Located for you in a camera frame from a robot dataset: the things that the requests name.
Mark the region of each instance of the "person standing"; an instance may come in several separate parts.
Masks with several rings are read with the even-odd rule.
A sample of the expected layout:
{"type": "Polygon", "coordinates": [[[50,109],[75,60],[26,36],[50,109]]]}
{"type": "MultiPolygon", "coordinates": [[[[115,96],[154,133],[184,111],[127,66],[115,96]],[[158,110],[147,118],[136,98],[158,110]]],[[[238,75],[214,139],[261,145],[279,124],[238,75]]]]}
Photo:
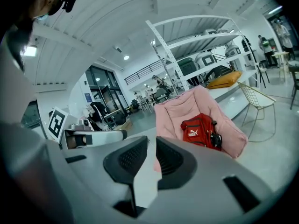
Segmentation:
{"type": "Polygon", "coordinates": [[[276,24],[277,24],[276,32],[277,32],[277,35],[280,38],[280,41],[283,45],[284,51],[289,52],[289,60],[291,59],[291,55],[292,55],[293,59],[295,60],[295,53],[293,50],[293,44],[290,40],[289,31],[286,29],[286,27],[284,25],[281,25],[278,20],[276,21],[276,24]]]}
{"type": "Polygon", "coordinates": [[[134,93],[135,97],[136,97],[136,100],[138,102],[141,102],[142,101],[142,96],[141,95],[138,95],[137,92],[134,93]]]}
{"type": "Polygon", "coordinates": [[[274,55],[274,52],[272,51],[272,47],[270,46],[269,41],[266,38],[262,37],[261,35],[258,35],[258,39],[259,39],[258,46],[264,52],[265,57],[269,62],[269,66],[278,66],[276,57],[272,56],[274,55]]]}

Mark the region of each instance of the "glass door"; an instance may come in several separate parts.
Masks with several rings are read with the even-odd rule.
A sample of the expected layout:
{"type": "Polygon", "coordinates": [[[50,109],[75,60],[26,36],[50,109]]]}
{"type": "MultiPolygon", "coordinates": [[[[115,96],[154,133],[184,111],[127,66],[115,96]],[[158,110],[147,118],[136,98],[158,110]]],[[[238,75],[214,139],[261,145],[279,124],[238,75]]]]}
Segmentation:
{"type": "Polygon", "coordinates": [[[116,105],[116,102],[115,102],[108,86],[105,86],[104,88],[102,88],[101,93],[103,95],[104,101],[107,104],[107,107],[110,110],[110,112],[113,112],[113,111],[116,111],[119,109],[118,106],[116,105]]]}
{"type": "Polygon", "coordinates": [[[126,113],[125,113],[124,106],[122,105],[122,102],[121,102],[121,100],[119,99],[119,96],[116,94],[116,91],[114,91],[114,90],[110,90],[110,91],[111,91],[113,100],[114,100],[114,102],[116,103],[118,109],[122,109],[122,112],[123,112],[124,114],[126,114],[126,113]]]}

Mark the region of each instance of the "air vent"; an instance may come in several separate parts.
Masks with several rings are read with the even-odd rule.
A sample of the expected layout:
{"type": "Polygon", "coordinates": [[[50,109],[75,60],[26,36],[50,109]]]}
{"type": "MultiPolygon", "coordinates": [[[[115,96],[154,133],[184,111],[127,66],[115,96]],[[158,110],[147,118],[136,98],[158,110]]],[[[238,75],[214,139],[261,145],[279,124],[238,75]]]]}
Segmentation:
{"type": "Polygon", "coordinates": [[[119,47],[113,46],[113,48],[114,48],[115,50],[117,50],[119,53],[122,53],[122,50],[121,50],[119,47]]]}

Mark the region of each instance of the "pink chair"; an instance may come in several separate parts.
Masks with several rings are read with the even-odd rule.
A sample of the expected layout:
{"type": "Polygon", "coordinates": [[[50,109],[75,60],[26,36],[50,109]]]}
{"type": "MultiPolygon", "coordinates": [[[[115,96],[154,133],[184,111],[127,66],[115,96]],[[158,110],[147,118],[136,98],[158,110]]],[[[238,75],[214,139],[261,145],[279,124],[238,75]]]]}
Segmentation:
{"type": "Polygon", "coordinates": [[[222,136],[223,152],[237,158],[248,143],[247,136],[222,112],[209,91],[202,86],[155,105],[155,112],[157,136],[183,140],[181,123],[204,113],[217,121],[215,129],[222,136]]]}

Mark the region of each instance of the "red puma bag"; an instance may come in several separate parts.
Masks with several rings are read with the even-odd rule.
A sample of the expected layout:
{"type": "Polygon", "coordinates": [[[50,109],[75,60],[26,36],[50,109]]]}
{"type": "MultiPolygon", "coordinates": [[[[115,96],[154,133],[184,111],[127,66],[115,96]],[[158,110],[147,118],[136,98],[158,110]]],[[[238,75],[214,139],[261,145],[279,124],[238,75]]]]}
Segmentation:
{"type": "Polygon", "coordinates": [[[216,121],[203,113],[183,121],[181,124],[184,131],[183,141],[220,151],[222,137],[216,134],[216,124],[216,121]]]}

